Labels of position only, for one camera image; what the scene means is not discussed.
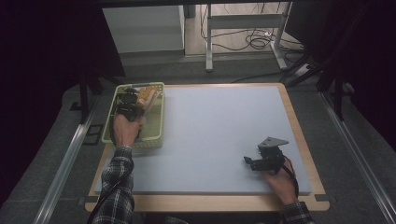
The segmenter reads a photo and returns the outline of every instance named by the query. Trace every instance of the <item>floor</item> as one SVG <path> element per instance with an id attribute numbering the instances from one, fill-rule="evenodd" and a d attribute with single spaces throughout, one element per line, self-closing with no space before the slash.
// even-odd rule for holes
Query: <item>floor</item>
<path id="1" fill-rule="evenodd" d="M 215 4 L 211 5 L 212 16 L 218 15 L 249 15 L 282 13 L 285 3 L 248 3 L 248 4 Z M 195 7 L 195 17 L 185 21 L 185 54 L 205 54 L 207 36 L 207 5 Z M 276 35 L 277 29 L 243 29 L 213 30 L 212 43 L 214 53 L 263 52 L 271 51 L 268 45 L 271 34 Z M 282 38 L 298 43 L 297 40 L 283 34 Z M 302 49 L 302 45 L 281 41 L 281 45 L 290 49 Z"/>

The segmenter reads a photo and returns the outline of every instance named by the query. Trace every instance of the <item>cable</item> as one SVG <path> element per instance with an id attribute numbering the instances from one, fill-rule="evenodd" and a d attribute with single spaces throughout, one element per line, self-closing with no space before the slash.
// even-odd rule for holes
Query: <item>cable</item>
<path id="1" fill-rule="evenodd" d="M 253 77 L 241 77 L 241 78 L 239 78 L 239 79 L 237 79 L 237 80 L 232 81 L 231 83 L 236 83 L 236 82 L 239 82 L 239 81 L 243 81 L 243 80 L 247 80 L 247 79 L 252 79 L 252 78 L 255 78 L 255 77 L 265 77 L 265 76 L 271 76 L 271 75 L 278 75 L 278 74 L 282 74 L 282 73 L 285 73 L 285 72 L 287 72 L 287 71 L 275 72 L 275 73 L 268 73 L 268 74 L 261 74 L 261 75 L 257 75 L 257 76 L 253 76 Z"/>
<path id="2" fill-rule="evenodd" d="M 276 14 L 279 12 L 280 2 L 277 3 Z"/>
<path id="3" fill-rule="evenodd" d="M 256 6 L 253 8 L 253 9 L 251 9 L 251 12 L 250 12 L 250 14 L 252 14 L 253 13 L 253 11 L 254 11 L 254 9 L 259 9 L 259 3 L 257 3 L 256 4 Z"/>
<path id="4" fill-rule="evenodd" d="M 225 10 L 228 14 L 230 14 L 230 12 L 227 10 L 227 7 L 225 6 L 225 4 L 224 4 L 224 10 Z"/>
<path id="5" fill-rule="evenodd" d="M 265 4 L 262 5 L 262 9 L 260 13 L 263 13 L 263 10 L 265 8 Z M 202 5 L 200 6 L 200 15 L 201 15 L 201 37 L 207 41 L 207 37 L 205 36 L 205 32 L 204 32 L 204 21 L 205 21 L 205 15 L 207 12 L 208 6 L 206 6 L 205 8 L 205 12 L 204 15 L 202 13 Z M 240 30 L 240 31 L 236 31 L 236 32 L 230 32 L 230 33 L 225 33 L 225 34 L 219 34 L 219 35 L 212 35 L 211 37 L 218 37 L 218 36 L 222 36 L 222 35 L 233 35 L 233 34 L 239 34 L 239 33 L 243 33 L 243 32 L 249 32 L 249 29 L 245 29 L 245 30 Z M 251 35 L 247 35 L 245 38 L 245 41 L 247 42 L 247 44 L 240 48 L 240 49 L 231 49 L 228 48 L 226 46 L 223 46 L 221 44 L 212 44 L 213 46 L 217 46 L 217 47 L 221 47 L 224 49 L 228 49 L 228 50 L 233 50 L 233 51 L 238 51 L 238 50 L 242 50 L 242 49 L 246 49 L 248 47 L 253 47 L 254 49 L 264 49 L 269 42 L 271 41 L 270 38 L 268 38 L 265 35 L 257 35 L 255 34 L 257 31 L 257 33 L 261 30 L 258 29 L 254 29 Z"/>
<path id="6" fill-rule="evenodd" d="M 296 174 L 294 172 L 293 165 L 291 164 L 291 160 L 289 158 L 287 158 L 286 156 L 284 156 L 284 157 L 286 160 L 288 160 L 291 170 L 287 166 L 285 166 L 285 164 L 282 164 L 281 167 L 290 176 L 291 182 L 294 186 L 294 193 L 295 193 L 296 197 L 298 197 L 300 190 L 299 190 L 298 181 L 296 179 Z"/>
<path id="7" fill-rule="evenodd" d="M 262 10 L 260 10 L 260 13 L 258 11 L 259 14 L 262 14 L 264 12 L 264 8 L 265 8 L 265 3 L 262 3 Z"/>

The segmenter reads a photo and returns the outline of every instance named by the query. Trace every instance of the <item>yellow basket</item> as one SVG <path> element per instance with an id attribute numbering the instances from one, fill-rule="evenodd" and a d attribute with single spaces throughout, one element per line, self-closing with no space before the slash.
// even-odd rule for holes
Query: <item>yellow basket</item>
<path id="1" fill-rule="evenodd" d="M 150 83 L 140 83 L 140 84 L 127 84 L 120 85 L 116 88 L 114 92 L 113 101 L 111 102 L 110 110 L 108 111 L 105 131 L 102 134 L 102 141 L 104 143 L 110 143 L 110 118 L 112 118 L 111 111 L 113 106 L 115 105 L 115 100 L 117 93 L 122 93 L 126 89 L 135 88 L 139 90 L 142 87 L 147 86 L 157 86 L 160 95 L 157 100 L 154 102 L 153 107 L 149 112 L 145 113 L 145 117 L 147 119 L 146 124 L 140 130 L 138 138 L 134 141 L 133 148 L 159 148 L 163 146 L 163 112 L 164 112 L 164 104 L 165 104 L 165 93 L 164 93 L 164 84 L 162 82 L 150 82 Z"/>

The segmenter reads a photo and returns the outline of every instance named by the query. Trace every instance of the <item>wooden table frame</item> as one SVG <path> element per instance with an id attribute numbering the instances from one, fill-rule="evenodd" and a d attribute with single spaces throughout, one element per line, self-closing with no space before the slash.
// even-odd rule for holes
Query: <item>wooden table frame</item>
<path id="1" fill-rule="evenodd" d="M 300 124 L 294 113 L 290 98 L 283 84 L 280 83 L 255 83 L 255 84 L 194 84 L 194 85 L 165 85 L 165 88 L 180 87 L 253 87 L 253 86 L 276 86 L 279 90 L 285 106 L 290 126 L 294 133 L 297 146 L 300 150 L 304 167 L 311 183 L 312 192 L 306 196 L 299 196 L 299 200 L 306 203 L 310 211 L 325 211 L 329 209 L 328 201 L 318 202 L 316 195 L 325 195 L 326 192 L 320 181 L 317 168 L 312 159 L 308 145 L 305 142 Z M 106 145 L 102 159 L 100 160 L 94 180 L 88 196 L 98 197 L 94 187 L 99 178 L 102 167 L 106 161 L 112 145 Z M 206 194 L 178 194 L 178 195 L 134 195 L 136 212 L 263 212 L 281 211 L 283 206 L 280 200 L 273 194 L 252 195 L 206 195 Z M 96 203 L 85 203 L 87 211 L 92 211 Z"/>

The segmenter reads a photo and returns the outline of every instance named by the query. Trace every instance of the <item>plaid sleeve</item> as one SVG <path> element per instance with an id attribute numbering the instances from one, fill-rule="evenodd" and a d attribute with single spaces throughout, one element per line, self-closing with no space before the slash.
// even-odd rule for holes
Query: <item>plaid sleeve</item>
<path id="1" fill-rule="evenodd" d="M 285 206 L 284 216 L 288 224 L 314 224 L 305 202 Z"/>
<path id="2" fill-rule="evenodd" d="M 118 147 L 110 164 L 102 172 L 101 196 L 111 190 L 120 177 L 130 169 L 134 169 L 131 149 Z M 133 187 L 134 176 L 131 172 L 103 202 L 92 223 L 132 223 L 132 212 L 134 211 Z"/>

